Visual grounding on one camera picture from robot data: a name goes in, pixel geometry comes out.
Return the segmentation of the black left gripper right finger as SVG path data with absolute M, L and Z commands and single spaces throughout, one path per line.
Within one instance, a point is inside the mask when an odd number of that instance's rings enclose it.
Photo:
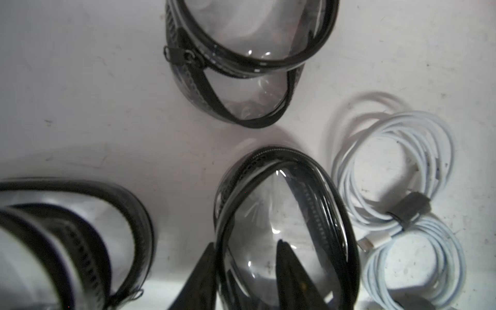
M 280 309 L 328 309 L 289 243 L 276 247 L 276 283 Z

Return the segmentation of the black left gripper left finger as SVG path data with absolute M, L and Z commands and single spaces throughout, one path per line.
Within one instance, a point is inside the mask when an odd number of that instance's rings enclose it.
M 170 310 L 216 307 L 216 251 L 211 242 L 187 279 L 183 289 L 169 307 Z

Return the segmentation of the clear pouch black zipper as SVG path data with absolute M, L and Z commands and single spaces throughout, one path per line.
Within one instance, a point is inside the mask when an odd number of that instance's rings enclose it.
M 353 309 L 357 242 L 324 168 L 281 145 L 255 149 L 223 176 L 214 199 L 218 294 L 224 309 L 280 309 L 276 247 L 291 246 L 328 309 Z

